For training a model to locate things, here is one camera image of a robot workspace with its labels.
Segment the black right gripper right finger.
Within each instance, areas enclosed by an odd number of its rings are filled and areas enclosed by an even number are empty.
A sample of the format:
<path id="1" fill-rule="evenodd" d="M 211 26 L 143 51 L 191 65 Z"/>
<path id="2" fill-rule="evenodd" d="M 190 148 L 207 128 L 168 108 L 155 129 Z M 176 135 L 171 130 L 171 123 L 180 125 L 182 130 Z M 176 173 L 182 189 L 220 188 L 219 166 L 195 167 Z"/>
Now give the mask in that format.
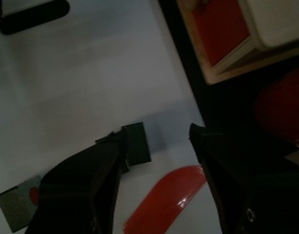
<path id="1" fill-rule="evenodd" d="M 299 150 L 192 124 L 222 234 L 299 234 Z"/>

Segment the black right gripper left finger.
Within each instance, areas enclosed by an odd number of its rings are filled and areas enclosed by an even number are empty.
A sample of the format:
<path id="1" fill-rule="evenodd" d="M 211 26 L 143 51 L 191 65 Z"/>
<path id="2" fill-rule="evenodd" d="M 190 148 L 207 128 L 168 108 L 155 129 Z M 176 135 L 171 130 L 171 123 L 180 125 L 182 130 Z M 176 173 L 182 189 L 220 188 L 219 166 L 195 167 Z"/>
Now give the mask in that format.
<path id="1" fill-rule="evenodd" d="M 112 234 L 127 132 L 111 133 L 43 176 L 24 234 Z"/>

